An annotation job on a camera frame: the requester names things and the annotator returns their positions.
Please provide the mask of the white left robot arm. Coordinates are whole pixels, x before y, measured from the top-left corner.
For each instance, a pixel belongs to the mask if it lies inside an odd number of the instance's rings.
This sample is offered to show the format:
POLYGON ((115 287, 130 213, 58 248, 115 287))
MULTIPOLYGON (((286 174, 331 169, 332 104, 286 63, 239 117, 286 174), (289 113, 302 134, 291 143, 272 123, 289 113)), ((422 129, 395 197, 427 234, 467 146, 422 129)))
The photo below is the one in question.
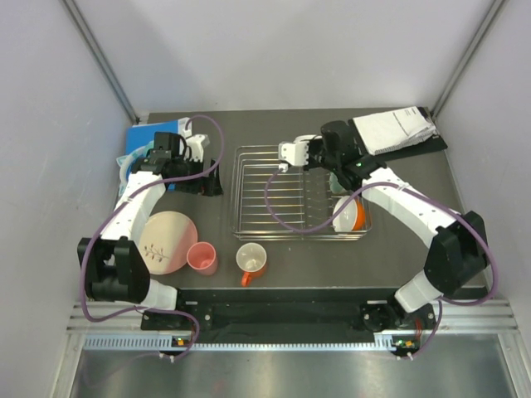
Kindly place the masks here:
POLYGON ((158 131, 153 145, 140 155, 125 157, 124 186, 110 218, 91 238, 77 246, 83 301, 130 303, 135 309, 155 308, 169 328, 180 328, 188 319, 187 307, 178 302, 178 291, 152 279, 146 260, 170 261, 185 256, 195 233, 184 222, 174 251, 161 245, 141 245, 152 210, 169 188, 189 197, 219 196, 218 158, 205 161, 210 143, 206 134, 186 127, 181 133, 158 131))

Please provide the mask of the mint green ceramic bowl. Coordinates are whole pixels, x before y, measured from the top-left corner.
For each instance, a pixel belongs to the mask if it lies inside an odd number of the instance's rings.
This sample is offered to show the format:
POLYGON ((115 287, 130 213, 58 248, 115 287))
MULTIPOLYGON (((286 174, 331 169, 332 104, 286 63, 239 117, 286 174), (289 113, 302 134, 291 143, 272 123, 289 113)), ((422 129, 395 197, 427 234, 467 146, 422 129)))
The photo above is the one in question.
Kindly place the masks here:
POLYGON ((334 195, 344 194, 347 191, 341 186, 337 176, 334 173, 329 174, 329 188, 334 195))

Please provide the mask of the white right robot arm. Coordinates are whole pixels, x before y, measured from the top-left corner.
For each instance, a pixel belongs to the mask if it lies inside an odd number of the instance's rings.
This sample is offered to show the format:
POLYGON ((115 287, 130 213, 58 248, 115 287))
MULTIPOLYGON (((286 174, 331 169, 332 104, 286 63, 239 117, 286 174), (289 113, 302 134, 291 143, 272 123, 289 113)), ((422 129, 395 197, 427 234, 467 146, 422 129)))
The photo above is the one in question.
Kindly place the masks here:
POLYGON ((380 206, 410 229, 427 247, 424 267, 394 294, 387 318, 397 328, 417 319, 417 310, 441 296, 452 295, 489 264, 477 241, 485 224, 473 211, 451 216, 410 188, 385 162, 363 153, 354 128, 344 121, 328 122, 319 135, 303 140, 304 169, 330 171, 348 191, 360 187, 363 198, 380 206))

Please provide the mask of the white bowl orange outside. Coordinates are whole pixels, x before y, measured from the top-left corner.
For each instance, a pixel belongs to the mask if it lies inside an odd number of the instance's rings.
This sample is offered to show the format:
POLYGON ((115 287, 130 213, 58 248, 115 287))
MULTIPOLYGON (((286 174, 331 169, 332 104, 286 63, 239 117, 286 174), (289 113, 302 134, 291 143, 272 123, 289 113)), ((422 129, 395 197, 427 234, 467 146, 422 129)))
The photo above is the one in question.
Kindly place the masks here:
POLYGON ((334 218, 333 228, 338 233, 360 231, 365 221, 366 214, 363 205, 358 198, 355 198, 334 218))

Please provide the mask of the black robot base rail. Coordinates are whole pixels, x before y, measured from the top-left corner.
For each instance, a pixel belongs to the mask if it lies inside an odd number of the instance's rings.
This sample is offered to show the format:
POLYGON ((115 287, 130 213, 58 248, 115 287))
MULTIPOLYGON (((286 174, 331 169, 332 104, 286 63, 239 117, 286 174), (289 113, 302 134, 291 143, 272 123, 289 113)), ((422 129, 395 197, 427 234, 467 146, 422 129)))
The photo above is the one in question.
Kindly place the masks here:
POLYGON ((190 332, 199 343, 369 342, 376 332, 433 329, 431 304, 405 313, 392 289, 180 289, 177 315, 150 311, 141 329, 190 332))

